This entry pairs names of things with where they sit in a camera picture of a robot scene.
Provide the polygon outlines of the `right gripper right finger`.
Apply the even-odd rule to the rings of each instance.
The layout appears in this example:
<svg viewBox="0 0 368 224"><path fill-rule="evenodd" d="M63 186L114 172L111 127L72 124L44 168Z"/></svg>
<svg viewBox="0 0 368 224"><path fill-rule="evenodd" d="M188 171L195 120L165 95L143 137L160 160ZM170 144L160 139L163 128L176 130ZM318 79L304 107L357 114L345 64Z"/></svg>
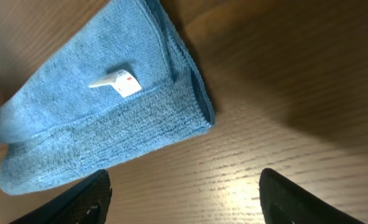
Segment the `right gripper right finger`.
<svg viewBox="0 0 368 224"><path fill-rule="evenodd" d="M266 224L363 224L270 168L262 170L259 193Z"/></svg>

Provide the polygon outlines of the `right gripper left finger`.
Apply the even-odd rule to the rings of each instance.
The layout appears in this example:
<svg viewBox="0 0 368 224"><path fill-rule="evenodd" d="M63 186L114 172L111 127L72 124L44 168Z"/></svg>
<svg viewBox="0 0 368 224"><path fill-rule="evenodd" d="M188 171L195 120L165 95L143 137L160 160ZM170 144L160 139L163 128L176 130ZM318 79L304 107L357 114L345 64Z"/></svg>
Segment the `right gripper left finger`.
<svg viewBox="0 0 368 224"><path fill-rule="evenodd" d="M111 196L108 172L100 169L11 224L104 224Z"/></svg>

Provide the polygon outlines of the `blue microfiber cloth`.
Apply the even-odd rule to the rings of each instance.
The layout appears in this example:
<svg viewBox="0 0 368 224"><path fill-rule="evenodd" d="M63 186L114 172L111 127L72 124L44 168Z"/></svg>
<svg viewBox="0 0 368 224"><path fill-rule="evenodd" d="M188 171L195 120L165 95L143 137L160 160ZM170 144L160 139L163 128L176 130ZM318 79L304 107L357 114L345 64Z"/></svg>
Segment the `blue microfiber cloth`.
<svg viewBox="0 0 368 224"><path fill-rule="evenodd" d="M0 189L22 195L206 133L204 82L159 1L110 1L0 107Z"/></svg>

